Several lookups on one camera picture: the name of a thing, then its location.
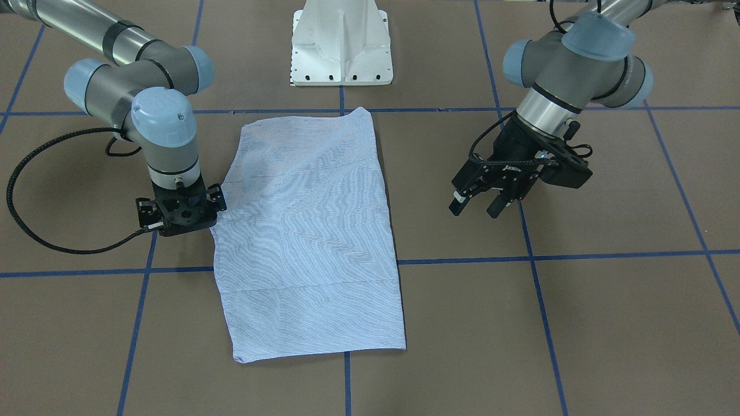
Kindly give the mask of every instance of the towel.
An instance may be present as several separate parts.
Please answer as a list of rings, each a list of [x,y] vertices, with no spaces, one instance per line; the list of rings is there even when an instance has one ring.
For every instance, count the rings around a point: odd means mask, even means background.
[[[244,126],[222,189],[213,268],[234,360],[406,348],[367,110]]]

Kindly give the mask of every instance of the cloth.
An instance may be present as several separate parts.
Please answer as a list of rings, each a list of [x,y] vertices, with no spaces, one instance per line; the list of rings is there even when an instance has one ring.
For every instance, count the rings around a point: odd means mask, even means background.
[[[406,348],[367,110],[244,126],[222,189],[213,263],[234,360]]]

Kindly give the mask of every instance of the striped cloth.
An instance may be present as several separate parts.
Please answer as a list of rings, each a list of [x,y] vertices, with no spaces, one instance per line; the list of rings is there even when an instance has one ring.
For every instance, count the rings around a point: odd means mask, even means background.
[[[237,362],[406,348],[370,113],[248,124],[222,187],[213,262]]]

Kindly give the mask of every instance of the white metal stand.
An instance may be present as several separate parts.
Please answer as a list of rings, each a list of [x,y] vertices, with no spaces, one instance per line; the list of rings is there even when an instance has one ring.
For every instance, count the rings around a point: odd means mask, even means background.
[[[393,81],[388,14],[374,0],[306,0],[293,15],[293,85]]]

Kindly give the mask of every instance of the blue joint cap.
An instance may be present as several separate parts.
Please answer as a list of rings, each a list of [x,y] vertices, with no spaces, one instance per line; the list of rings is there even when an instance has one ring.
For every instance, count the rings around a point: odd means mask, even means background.
[[[642,100],[648,97],[650,91],[653,90],[653,71],[650,70],[650,67],[647,66],[646,63],[642,62],[642,64],[645,66],[645,80],[642,82],[640,91],[637,92],[637,95],[635,95],[634,98],[630,100],[630,102],[617,108],[637,107],[638,105],[640,105],[640,103],[642,103]]]
[[[85,105],[87,85],[90,83],[90,79],[93,77],[95,71],[102,66],[107,65],[97,59],[83,59],[71,66],[64,76],[64,92],[67,94],[67,97],[88,115],[90,113],[87,111],[87,106]]]
[[[192,106],[177,90],[152,87],[136,94],[131,119],[137,131],[158,146],[182,147],[195,137]]]
[[[506,81],[514,85],[524,87],[522,80],[522,60],[524,59],[524,49],[526,49],[529,40],[524,39],[515,41],[504,55],[504,76]]]
[[[571,52],[597,61],[624,59],[634,43],[632,30],[595,12],[583,13],[562,37]]]
[[[195,67],[198,69],[198,91],[205,90],[213,82],[215,77],[215,71],[213,70],[213,62],[211,58],[197,46],[183,46],[190,52],[192,60],[195,61]]]

